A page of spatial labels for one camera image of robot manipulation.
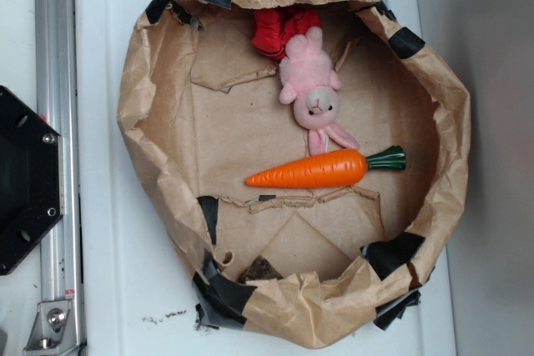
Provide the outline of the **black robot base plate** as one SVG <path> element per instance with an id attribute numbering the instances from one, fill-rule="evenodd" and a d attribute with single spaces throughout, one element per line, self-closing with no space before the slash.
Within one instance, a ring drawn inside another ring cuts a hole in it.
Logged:
<path id="1" fill-rule="evenodd" d="M 61 136 L 1 87 L 1 275 L 9 275 L 63 216 Z"/>

